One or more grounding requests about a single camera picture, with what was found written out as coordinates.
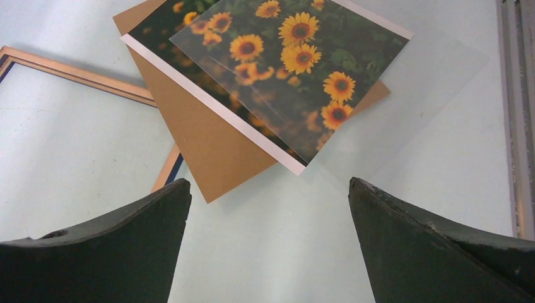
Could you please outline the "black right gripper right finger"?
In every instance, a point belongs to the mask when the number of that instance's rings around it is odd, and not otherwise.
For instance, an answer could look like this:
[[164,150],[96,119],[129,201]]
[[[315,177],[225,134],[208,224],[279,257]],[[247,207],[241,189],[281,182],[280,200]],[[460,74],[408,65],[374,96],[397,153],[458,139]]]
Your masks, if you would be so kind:
[[534,242],[475,229],[361,178],[348,193],[376,302],[533,302]]

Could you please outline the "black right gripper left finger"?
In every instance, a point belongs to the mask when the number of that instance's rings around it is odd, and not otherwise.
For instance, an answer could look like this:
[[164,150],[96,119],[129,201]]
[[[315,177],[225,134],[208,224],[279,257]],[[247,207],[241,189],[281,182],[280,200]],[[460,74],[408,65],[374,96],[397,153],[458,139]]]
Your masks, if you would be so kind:
[[1,243],[2,302],[166,302],[192,196],[163,188],[41,238]]

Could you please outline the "sunflower photo print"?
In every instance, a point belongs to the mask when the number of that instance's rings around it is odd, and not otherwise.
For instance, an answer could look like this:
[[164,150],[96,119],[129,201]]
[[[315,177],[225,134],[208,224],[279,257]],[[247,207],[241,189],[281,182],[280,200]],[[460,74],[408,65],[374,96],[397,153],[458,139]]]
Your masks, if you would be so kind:
[[299,175],[412,37],[353,1],[165,1],[121,39]]

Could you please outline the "wooden picture frame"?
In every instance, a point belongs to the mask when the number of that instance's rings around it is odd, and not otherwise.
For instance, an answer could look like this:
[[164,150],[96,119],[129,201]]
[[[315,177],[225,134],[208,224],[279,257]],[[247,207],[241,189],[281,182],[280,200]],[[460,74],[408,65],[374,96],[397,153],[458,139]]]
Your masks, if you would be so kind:
[[[10,69],[15,65],[36,69],[60,78],[73,81],[91,88],[111,93],[126,99],[156,107],[149,90],[121,80],[110,78],[101,74],[93,73],[59,61],[47,59],[35,54],[24,52],[12,47],[1,47],[1,79],[4,79]],[[152,191],[173,182],[177,176],[184,158],[177,145],[174,145],[156,179]]]

